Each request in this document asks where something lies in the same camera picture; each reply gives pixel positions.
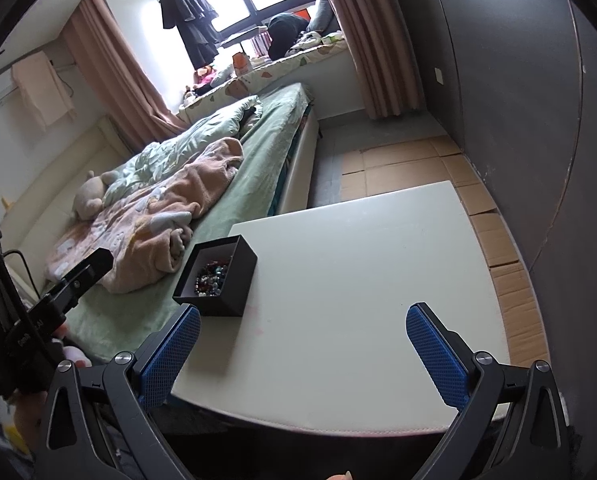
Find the left hand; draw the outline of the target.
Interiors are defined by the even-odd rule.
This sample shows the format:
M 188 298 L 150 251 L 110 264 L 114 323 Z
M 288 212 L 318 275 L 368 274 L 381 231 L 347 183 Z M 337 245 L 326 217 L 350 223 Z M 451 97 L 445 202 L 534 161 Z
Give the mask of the left hand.
M 56 366 L 64 359 L 72 361 L 77 368 L 92 367 L 92 361 L 81 348 L 74 344 L 64 344 L 70 328 L 67 322 L 61 324 L 53 333 L 49 344 L 49 353 L 40 356 L 35 372 L 37 379 L 28 373 L 29 384 L 16 390 L 11 396 L 14 406 L 13 423 L 30 454 L 35 454 L 40 442 L 40 426 L 44 404 L 47 402 L 52 376 Z

